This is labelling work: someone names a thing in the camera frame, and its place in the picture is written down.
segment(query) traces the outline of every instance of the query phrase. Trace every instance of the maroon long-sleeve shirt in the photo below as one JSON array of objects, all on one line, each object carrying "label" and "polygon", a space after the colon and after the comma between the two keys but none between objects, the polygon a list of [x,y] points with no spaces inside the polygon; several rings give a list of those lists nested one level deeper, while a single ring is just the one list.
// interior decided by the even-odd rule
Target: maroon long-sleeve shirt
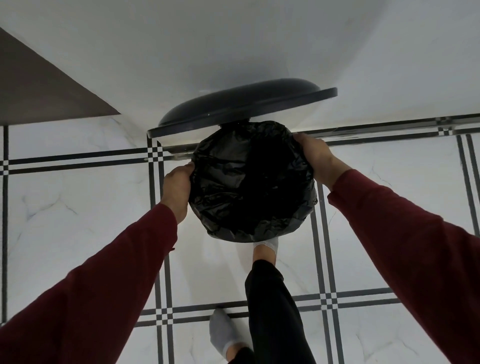
[{"label": "maroon long-sleeve shirt", "polygon": [[[355,170],[329,202],[452,363],[480,363],[480,239]],[[157,205],[0,329],[0,363],[114,363],[177,240]]]}]

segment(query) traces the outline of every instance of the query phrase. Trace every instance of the foot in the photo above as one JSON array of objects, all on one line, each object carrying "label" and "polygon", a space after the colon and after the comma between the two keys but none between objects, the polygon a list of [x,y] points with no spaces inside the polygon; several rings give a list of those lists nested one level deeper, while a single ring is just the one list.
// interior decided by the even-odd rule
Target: foot
[{"label": "foot", "polygon": [[210,316],[210,342],[228,361],[247,346],[227,313],[217,308]]},{"label": "foot", "polygon": [[278,251],[278,238],[253,243],[253,261],[266,260],[275,265]]}]

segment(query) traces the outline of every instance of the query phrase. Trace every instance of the black pants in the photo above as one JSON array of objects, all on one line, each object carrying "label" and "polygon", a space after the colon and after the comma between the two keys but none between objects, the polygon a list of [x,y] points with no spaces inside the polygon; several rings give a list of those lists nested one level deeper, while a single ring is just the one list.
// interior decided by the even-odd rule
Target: black pants
[{"label": "black pants", "polygon": [[303,324],[283,276],[257,260],[245,281],[253,351],[243,348],[231,364],[315,363]]}]

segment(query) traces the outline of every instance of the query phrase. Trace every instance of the black lid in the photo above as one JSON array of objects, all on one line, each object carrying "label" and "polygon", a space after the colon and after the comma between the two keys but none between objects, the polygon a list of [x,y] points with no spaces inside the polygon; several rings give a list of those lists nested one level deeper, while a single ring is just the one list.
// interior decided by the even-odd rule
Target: black lid
[{"label": "black lid", "polygon": [[320,88],[299,78],[281,78],[230,88],[177,105],[150,129],[148,136],[187,132],[207,126],[295,108],[337,96],[337,89]]}]

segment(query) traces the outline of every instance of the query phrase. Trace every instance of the person's left hand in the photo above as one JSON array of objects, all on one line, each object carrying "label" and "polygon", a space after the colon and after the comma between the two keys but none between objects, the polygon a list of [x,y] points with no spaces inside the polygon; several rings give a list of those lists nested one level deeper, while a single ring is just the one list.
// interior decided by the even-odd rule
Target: person's left hand
[{"label": "person's left hand", "polygon": [[194,168],[193,162],[176,167],[165,176],[163,181],[163,196],[160,203],[172,210],[177,219],[177,224],[180,224],[187,216],[190,175]]}]

